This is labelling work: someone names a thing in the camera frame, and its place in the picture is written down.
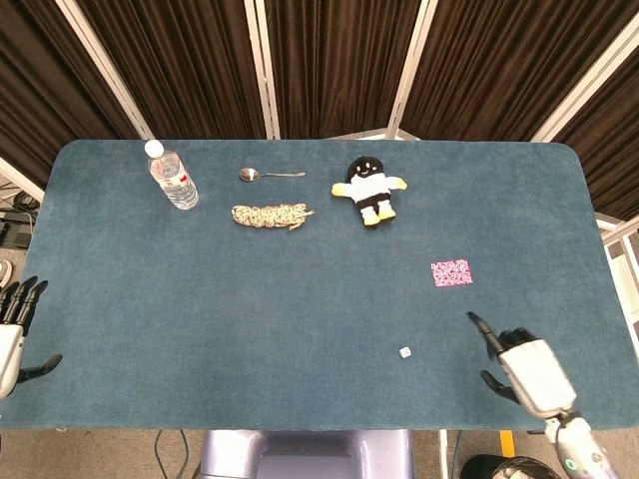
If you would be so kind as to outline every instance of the pink sticker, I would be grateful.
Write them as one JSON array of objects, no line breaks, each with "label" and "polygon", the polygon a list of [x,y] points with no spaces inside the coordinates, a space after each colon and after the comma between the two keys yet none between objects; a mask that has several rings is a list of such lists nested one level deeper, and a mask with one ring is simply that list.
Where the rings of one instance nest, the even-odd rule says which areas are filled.
[{"label": "pink sticker", "polygon": [[430,269],[432,269],[432,277],[437,287],[472,284],[470,266],[466,259],[432,262]]}]

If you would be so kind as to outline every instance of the stuffed toy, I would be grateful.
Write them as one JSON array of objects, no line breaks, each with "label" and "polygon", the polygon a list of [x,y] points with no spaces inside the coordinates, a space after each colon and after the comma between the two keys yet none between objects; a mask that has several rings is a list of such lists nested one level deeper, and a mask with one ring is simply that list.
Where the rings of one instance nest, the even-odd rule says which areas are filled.
[{"label": "stuffed toy", "polygon": [[330,193],[335,197],[351,198],[361,213],[365,227],[374,228],[380,222],[395,219],[390,206],[390,190],[405,190],[406,182],[387,177],[383,164],[375,157],[359,157],[348,167],[346,183],[335,183]]}]

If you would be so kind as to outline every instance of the metal spoon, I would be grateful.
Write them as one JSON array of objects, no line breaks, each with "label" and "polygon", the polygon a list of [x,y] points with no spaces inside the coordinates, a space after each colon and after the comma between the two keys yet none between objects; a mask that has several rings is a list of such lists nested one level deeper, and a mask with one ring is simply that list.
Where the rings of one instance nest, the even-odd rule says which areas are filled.
[{"label": "metal spoon", "polygon": [[260,173],[255,168],[242,168],[240,170],[240,180],[243,182],[254,182],[261,177],[303,177],[306,173]]}]

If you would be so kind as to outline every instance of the coiled rope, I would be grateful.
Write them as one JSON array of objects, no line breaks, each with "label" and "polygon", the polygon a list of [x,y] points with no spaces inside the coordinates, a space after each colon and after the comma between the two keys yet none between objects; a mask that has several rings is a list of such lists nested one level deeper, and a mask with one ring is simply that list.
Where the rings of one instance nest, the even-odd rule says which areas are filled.
[{"label": "coiled rope", "polygon": [[307,216],[314,211],[307,212],[307,205],[279,205],[277,207],[245,207],[236,206],[231,209],[231,215],[236,223],[254,228],[285,228],[289,231],[299,228],[307,220]]}]

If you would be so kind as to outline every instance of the dark brown curtain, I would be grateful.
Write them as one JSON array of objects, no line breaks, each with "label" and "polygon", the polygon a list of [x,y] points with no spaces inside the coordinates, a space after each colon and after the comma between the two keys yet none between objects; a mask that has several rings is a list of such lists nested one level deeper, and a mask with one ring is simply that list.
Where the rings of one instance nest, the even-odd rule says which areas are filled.
[{"label": "dark brown curtain", "polygon": [[400,127],[528,141],[637,11],[638,0],[440,1]]},{"label": "dark brown curtain", "polygon": [[159,138],[264,138],[240,0],[80,0]]},{"label": "dark brown curtain", "polygon": [[77,138],[137,138],[55,2],[0,1],[0,156],[44,187]]},{"label": "dark brown curtain", "polygon": [[267,0],[282,138],[388,125],[418,0]]},{"label": "dark brown curtain", "polygon": [[639,215],[639,50],[555,141],[579,155],[597,212],[621,220]]}]

